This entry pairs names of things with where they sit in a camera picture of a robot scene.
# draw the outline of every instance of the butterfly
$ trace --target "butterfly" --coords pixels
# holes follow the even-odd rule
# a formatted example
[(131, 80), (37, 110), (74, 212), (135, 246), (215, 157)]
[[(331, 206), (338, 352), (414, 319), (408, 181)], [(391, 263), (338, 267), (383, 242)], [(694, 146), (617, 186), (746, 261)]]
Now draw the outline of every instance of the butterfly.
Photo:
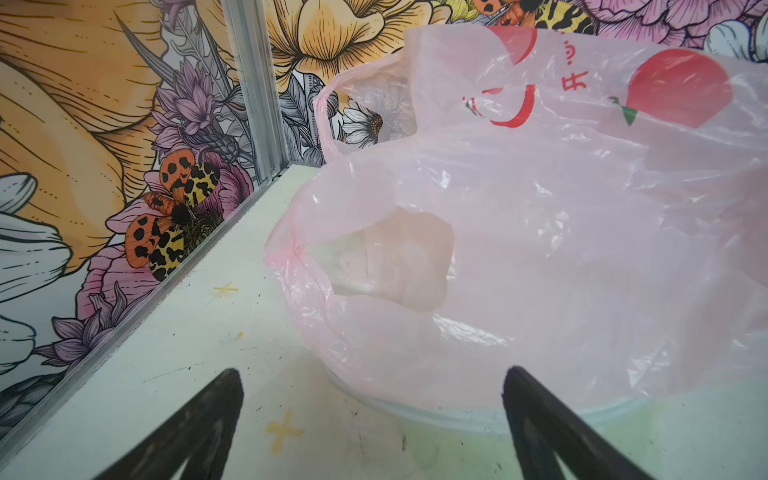
[(149, 263), (162, 282), (184, 260), (184, 228), (195, 220), (193, 208), (219, 184), (219, 169), (197, 164), (191, 150), (178, 150), (160, 165), (160, 181), (168, 192), (147, 192), (144, 202), (158, 215), (141, 214), (125, 232), (125, 256), (133, 268)]

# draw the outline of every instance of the yellow cross mark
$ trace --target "yellow cross mark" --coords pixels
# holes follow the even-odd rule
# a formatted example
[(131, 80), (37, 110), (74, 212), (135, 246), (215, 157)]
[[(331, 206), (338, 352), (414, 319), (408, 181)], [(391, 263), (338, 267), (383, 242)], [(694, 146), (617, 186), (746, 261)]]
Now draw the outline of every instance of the yellow cross mark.
[(222, 296), (227, 295), (229, 292), (239, 292), (240, 290), (237, 288), (231, 288), (232, 282), (229, 282), (227, 285), (224, 286), (215, 286), (214, 290), (219, 290), (219, 298)]
[(270, 422), (269, 425), (266, 426), (267, 435), (271, 435), (273, 433), (277, 434), (277, 440), (275, 440), (275, 442), (272, 444), (272, 453), (275, 455), (279, 455), (283, 451), (283, 439), (287, 435), (299, 438), (304, 434), (303, 430), (292, 429), (290, 427), (290, 417), (292, 414), (292, 410), (288, 410), (286, 412), (286, 418), (283, 420), (282, 425), (277, 425), (276, 422)]

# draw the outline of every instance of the plastic bag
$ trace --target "plastic bag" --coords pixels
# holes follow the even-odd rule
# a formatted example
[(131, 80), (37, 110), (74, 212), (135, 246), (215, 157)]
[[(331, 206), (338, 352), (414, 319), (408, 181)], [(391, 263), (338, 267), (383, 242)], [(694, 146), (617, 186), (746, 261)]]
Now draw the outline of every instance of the plastic bag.
[(514, 364), (578, 409), (765, 372), (766, 74), (587, 35), (408, 30), (321, 92), (318, 118), (347, 93), (378, 144), (319, 123), (328, 164), (266, 261), (335, 374), (419, 408), (499, 409)]

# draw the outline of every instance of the floral wallpaper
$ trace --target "floral wallpaper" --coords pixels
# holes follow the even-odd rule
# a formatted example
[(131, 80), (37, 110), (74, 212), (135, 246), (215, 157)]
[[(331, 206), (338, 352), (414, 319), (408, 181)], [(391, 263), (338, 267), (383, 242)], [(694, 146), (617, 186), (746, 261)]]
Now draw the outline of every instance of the floral wallpaper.
[(0, 3), (0, 439), (264, 180), (231, 52), (220, 0)]
[[(312, 100), (337, 73), (392, 53), (407, 28), (470, 22), (575, 31), (768, 61), (768, 0), (264, 0), (291, 160), (321, 165)], [(367, 147), (382, 118), (344, 94), (337, 138)]]

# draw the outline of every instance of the white table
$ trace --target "white table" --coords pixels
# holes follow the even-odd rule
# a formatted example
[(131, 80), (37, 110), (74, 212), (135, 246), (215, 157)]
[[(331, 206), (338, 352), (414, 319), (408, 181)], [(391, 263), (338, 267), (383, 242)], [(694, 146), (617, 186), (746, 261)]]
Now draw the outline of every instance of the white table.
[[(520, 478), (511, 439), (373, 410), (331, 386), (290, 323), (262, 247), (298, 187), (291, 167), (0, 472), (82, 480), (118, 460), (223, 370), (245, 399), (224, 478)], [(237, 291), (215, 290), (215, 287)], [(270, 422), (303, 430), (280, 452)], [(659, 479), (765, 478), (768, 382), (649, 403), (600, 431)]]

